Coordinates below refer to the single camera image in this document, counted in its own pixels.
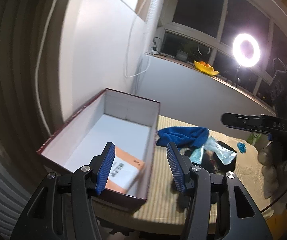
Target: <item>orange package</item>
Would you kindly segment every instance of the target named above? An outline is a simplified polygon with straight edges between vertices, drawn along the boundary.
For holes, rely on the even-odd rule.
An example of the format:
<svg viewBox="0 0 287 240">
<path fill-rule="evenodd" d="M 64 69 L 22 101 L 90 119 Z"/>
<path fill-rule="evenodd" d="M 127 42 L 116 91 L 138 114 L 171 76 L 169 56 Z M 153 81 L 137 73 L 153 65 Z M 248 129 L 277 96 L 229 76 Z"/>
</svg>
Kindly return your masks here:
<svg viewBox="0 0 287 240">
<path fill-rule="evenodd" d="M 120 193 L 127 193 L 133 182 L 144 167 L 144 162 L 116 147 L 116 156 L 113 161 L 107 189 Z"/>
</svg>

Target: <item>dark window glass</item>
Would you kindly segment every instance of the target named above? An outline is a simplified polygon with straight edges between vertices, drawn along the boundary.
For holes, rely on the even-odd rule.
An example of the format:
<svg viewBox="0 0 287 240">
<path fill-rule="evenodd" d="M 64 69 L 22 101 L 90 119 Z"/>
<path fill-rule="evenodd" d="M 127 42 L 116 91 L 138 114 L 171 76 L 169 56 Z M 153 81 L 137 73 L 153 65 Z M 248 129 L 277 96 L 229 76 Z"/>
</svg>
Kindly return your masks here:
<svg viewBox="0 0 287 240">
<path fill-rule="evenodd" d="M 213 68 L 220 72 L 219 75 L 233 81 L 237 72 L 237 63 L 235 59 L 218 52 L 213 63 Z M 254 74 L 250 68 L 240 68 L 238 74 L 239 86 L 252 93 L 254 87 L 256 86 L 257 80 L 258 76 Z"/>
<path fill-rule="evenodd" d="M 173 22 L 217 37 L 223 0 L 178 0 Z"/>
<path fill-rule="evenodd" d="M 257 92 L 257 97 L 269 106 L 272 106 L 269 85 L 264 80 L 261 81 L 260 87 Z"/>
<path fill-rule="evenodd" d="M 179 35 L 165 33 L 161 52 L 175 57 L 178 50 L 188 54 L 187 61 L 189 62 L 193 62 L 194 60 L 208 62 L 212 49 Z"/>
<path fill-rule="evenodd" d="M 232 47 L 234 38 L 241 33 L 253 36 L 259 44 L 261 55 L 265 51 L 269 32 L 269 19 L 246 0 L 229 0 L 221 42 Z"/>
<path fill-rule="evenodd" d="M 274 76 L 276 70 L 285 70 L 279 60 L 275 60 L 274 67 L 272 68 L 273 59 L 276 57 L 280 58 L 285 65 L 287 64 L 287 37 L 282 30 L 280 30 L 280 28 L 274 24 L 271 52 L 266 68 L 266 71 L 272 77 Z"/>
</svg>

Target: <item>blue object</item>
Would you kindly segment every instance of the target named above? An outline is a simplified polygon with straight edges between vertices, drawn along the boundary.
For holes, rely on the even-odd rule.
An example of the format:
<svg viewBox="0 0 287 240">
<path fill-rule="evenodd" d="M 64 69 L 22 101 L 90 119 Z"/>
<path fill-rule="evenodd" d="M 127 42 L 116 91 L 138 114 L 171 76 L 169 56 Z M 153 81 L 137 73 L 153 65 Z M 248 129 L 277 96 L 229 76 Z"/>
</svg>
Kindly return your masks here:
<svg viewBox="0 0 287 240">
<path fill-rule="evenodd" d="M 246 152 L 245 143 L 237 143 L 238 149 L 241 153 Z"/>
<path fill-rule="evenodd" d="M 189 157 L 191 162 L 201 164 L 204 150 L 205 150 L 204 146 L 202 146 L 201 148 L 195 149 Z"/>
<path fill-rule="evenodd" d="M 106 183 L 110 174 L 110 170 L 113 164 L 113 160 L 115 159 L 115 152 L 116 148 L 113 143 L 111 143 L 111 146 L 109 147 L 107 154 L 101 164 L 101 167 L 98 171 L 97 175 L 97 185 L 95 188 L 95 191 L 97 195 L 100 195 L 101 192 L 105 189 Z"/>
<path fill-rule="evenodd" d="M 167 159 L 173 175 L 173 180 L 176 183 L 177 190 L 179 190 L 181 193 L 184 193 L 186 191 L 184 174 L 179 166 L 177 157 L 175 156 L 170 144 L 167 145 Z"/>
<path fill-rule="evenodd" d="M 174 142 L 178 148 L 200 148 L 207 141 L 209 130 L 205 127 L 173 126 L 159 130 L 158 135 L 157 146 L 166 147 Z"/>
</svg>

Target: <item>yellow bowl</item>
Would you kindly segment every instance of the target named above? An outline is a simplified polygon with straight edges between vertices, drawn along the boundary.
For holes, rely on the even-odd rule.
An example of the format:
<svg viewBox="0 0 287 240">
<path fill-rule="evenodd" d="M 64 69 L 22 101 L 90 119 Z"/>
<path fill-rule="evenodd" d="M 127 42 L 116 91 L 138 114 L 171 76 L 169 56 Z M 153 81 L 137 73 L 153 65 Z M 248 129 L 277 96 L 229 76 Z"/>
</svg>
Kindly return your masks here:
<svg viewBox="0 0 287 240">
<path fill-rule="evenodd" d="M 197 70 L 200 70 L 201 72 L 203 73 L 206 73 L 207 75 L 210 75 L 210 76 L 215 76 L 217 74 L 219 74 L 219 71 L 215 71 L 213 69 L 213 67 L 207 67 L 205 65 L 202 65 L 201 63 L 199 62 L 196 62 L 195 60 L 193 61 L 193 63 L 195 64 L 195 68 Z"/>
</svg>

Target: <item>plastic bag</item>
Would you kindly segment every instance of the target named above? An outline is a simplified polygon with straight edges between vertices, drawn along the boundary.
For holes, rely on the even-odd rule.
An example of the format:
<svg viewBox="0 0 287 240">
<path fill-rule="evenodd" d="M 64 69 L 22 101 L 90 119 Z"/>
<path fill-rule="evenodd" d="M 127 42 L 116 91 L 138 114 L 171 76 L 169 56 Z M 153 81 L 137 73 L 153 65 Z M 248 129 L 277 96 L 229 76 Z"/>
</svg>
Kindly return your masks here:
<svg viewBox="0 0 287 240">
<path fill-rule="evenodd" d="M 191 162 L 201 164 L 203 154 L 204 154 L 204 149 L 205 149 L 204 145 L 201 148 L 195 149 L 189 157 Z"/>
<path fill-rule="evenodd" d="M 224 165 L 230 164 L 237 156 L 235 152 L 227 150 L 226 148 L 219 145 L 215 138 L 212 136 L 210 136 L 205 142 L 205 149 L 215 152 Z"/>
</svg>

